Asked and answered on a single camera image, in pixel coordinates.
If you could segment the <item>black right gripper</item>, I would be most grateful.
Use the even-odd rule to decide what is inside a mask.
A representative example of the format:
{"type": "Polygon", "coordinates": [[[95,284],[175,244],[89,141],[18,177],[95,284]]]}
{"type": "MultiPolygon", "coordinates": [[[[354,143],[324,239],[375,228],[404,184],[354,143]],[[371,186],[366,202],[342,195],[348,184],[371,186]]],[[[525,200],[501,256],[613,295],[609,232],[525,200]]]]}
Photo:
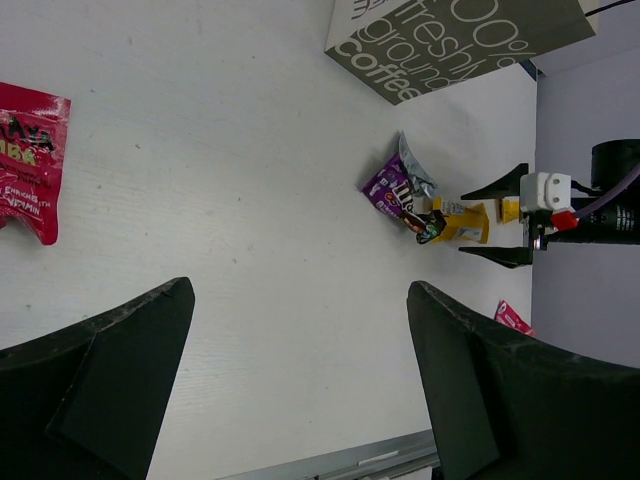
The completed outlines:
{"type": "MultiPolygon", "coordinates": [[[[574,182],[572,191],[578,197],[571,206],[580,210],[612,190],[623,178],[639,166],[637,139],[610,140],[591,150],[591,181],[588,187],[574,182]]],[[[462,200],[496,200],[520,196],[520,180],[529,174],[529,165],[520,163],[510,172],[489,185],[466,193],[462,200]]],[[[552,228],[549,212],[527,215],[525,238],[532,250],[545,250],[550,243],[595,243],[637,245],[639,243],[639,180],[634,179],[626,189],[606,205],[578,220],[576,227],[558,231],[552,228]]],[[[531,250],[527,247],[459,247],[458,251],[479,256],[508,269],[531,264],[531,250]]]]}

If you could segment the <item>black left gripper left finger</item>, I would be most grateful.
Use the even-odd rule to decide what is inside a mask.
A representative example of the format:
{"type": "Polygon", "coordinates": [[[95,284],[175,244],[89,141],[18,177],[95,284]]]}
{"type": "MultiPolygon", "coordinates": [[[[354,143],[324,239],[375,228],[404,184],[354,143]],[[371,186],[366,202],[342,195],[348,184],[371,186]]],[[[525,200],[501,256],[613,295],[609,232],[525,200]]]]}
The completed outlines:
{"type": "Polygon", "coordinates": [[[2,478],[146,478],[194,305],[174,278],[3,349],[2,478]]]}

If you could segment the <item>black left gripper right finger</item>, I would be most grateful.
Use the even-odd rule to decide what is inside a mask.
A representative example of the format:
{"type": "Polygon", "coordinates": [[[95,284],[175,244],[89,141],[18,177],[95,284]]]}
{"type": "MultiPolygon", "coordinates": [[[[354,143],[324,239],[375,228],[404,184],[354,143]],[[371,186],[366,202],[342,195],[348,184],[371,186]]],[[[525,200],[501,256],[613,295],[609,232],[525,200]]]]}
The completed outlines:
{"type": "Polygon", "coordinates": [[[416,281],[407,311],[445,479],[635,479],[639,372],[573,353],[416,281]]]}

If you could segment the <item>yellow snack packet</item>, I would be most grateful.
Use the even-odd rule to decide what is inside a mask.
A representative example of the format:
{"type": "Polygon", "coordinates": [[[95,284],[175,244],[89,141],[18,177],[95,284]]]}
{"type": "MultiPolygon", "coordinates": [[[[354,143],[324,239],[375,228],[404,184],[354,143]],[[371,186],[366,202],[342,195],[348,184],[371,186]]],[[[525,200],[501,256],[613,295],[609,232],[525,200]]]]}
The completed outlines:
{"type": "Polygon", "coordinates": [[[487,245],[490,239],[491,219],[486,204],[481,202],[465,206],[458,202],[436,197],[425,200],[426,209],[418,214],[424,226],[419,225],[416,240],[430,242],[474,242],[487,245]]]}

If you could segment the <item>pink candy pouch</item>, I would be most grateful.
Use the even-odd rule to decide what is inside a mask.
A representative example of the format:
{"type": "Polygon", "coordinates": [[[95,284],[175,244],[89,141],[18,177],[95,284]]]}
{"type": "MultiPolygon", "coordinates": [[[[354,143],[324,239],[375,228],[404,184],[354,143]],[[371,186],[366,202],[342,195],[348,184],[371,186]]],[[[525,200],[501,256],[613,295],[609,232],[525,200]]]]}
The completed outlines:
{"type": "Polygon", "coordinates": [[[531,337],[535,335],[534,329],[520,317],[520,315],[506,300],[499,301],[494,314],[494,320],[503,326],[520,332],[521,334],[531,337]]]}

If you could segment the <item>purple M&M candy packet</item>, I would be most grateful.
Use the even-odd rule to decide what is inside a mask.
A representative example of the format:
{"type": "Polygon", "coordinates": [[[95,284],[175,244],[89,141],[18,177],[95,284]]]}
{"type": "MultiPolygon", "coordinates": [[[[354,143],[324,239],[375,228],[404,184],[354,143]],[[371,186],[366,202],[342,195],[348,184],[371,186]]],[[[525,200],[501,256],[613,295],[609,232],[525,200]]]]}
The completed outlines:
{"type": "Polygon", "coordinates": [[[412,155],[397,151],[361,192],[377,210],[401,221],[420,245],[434,241],[446,226],[442,213],[416,209],[419,200],[435,199],[437,184],[412,155]]]}

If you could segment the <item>red snack pouch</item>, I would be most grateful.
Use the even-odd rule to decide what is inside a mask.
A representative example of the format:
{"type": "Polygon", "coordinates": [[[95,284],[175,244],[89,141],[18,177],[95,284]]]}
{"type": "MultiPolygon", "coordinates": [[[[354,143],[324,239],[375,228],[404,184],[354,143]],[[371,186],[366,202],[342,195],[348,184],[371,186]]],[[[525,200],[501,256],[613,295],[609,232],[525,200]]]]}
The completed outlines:
{"type": "Polygon", "coordinates": [[[23,222],[41,244],[57,242],[71,101],[1,85],[1,224],[23,222]]]}

